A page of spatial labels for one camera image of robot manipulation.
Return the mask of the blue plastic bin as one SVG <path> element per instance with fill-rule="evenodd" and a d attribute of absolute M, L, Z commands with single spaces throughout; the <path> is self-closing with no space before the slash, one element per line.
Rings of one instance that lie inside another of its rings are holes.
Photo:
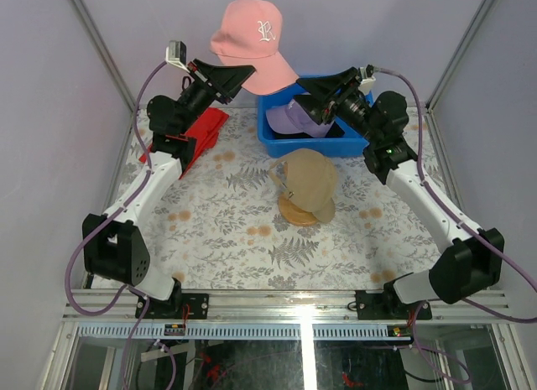
<path fill-rule="evenodd" d="M 258 140 L 264 145 L 271 158 L 279 158 L 299 148 L 313 149 L 329 158 L 360 157 L 368 141 L 348 127 L 340 118 L 335 124 L 343 131 L 340 138 L 276 138 L 269 126 L 266 111 L 273 107 L 287 105 L 294 95 L 304 94 L 305 90 L 297 84 L 286 87 L 268 96 L 258 97 Z"/>

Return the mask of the pink baseball cap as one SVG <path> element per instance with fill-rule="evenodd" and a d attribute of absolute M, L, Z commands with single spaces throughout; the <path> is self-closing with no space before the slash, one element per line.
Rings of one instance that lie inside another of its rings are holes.
<path fill-rule="evenodd" d="M 282 14 L 271 2 L 235 0 L 228 4 L 220 28 L 211 37 L 210 51 L 225 66 L 254 67 L 243 89 L 257 96 L 274 94 L 298 79 L 279 52 L 282 26 Z"/>

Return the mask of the beige baseball cap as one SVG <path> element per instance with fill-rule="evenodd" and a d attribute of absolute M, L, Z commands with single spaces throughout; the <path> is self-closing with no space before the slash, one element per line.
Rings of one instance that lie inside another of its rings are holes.
<path fill-rule="evenodd" d="M 311 213 L 321 223 L 332 221 L 338 174 L 325 155 L 308 148 L 297 149 L 276 159 L 268 176 L 295 207 Z"/>

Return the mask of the wooden hat stand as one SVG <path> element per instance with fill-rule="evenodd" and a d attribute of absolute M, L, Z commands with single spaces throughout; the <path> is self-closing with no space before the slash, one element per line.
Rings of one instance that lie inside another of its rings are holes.
<path fill-rule="evenodd" d="M 313 226 L 316 223 L 328 223 L 335 216 L 333 200 L 329 200 L 323 208 L 314 213 L 300 209 L 284 195 L 279 197 L 278 206 L 282 217 L 294 226 Z"/>

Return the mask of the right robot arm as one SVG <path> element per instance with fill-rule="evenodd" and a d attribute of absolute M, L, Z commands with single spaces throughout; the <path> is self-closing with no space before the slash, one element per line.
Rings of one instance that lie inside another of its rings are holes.
<path fill-rule="evenodd" d="M 440 299 L 454 304 L 496 284 L 504 239 L 495 228 L 482 229 L 426 177 L 421 152 L 404 138 L 409 122 L 405 97 L 384 91 L 368 103 L 360 87 L 375 72 L 369 65 L 301 77 L 296 82 L 303 93 L 294 99 L 317 124 L 338 118 L 367 141 L 363 157 L 369 172 L 407 204 L 438 248 L 440 257 L 432 268 L 385 284 L 383 310 L 398 319 L 417 302 Z"/>

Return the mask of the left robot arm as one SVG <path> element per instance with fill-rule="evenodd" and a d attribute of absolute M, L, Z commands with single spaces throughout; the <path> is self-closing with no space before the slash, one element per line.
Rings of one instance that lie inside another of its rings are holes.
<path fill-rule="evenodd" d="M 102 215 L 90 214 L 82 224 L 86 271 L 155 299 L 156 310 L 169 319 L 184 307 L 180 283 L 154 266 L 142 226 L 193 159 L 196 139 L 188 130 L 214 101 L 232 101 L 255 71 L 251 65 L 216 66 L 201 60 L 184 68 L 191 83 L 180 96 L 155 96 L 147 105 L 152 143 L 140 174 Z"/>

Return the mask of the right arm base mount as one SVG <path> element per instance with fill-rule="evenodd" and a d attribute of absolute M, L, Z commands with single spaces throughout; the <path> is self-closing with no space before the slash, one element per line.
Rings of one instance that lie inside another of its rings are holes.
<path fill-rule="evenodd" d="M 404 304 L 384 291 L 356 290 L 347 309 L 355 312 L 359 320 L 411 320 L 418 305 L 418 302 Z"/>

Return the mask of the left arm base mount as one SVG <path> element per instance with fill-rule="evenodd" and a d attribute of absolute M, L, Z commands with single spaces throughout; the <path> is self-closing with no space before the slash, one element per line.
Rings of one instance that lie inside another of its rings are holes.
<path fill-rule="evenodd" d="M 184 292 L 180 281 L 175 280 L 168 300 L 149 299 L 144 319 L 157 320 L 205 320 L 209 310 L 210 295 Z"/>

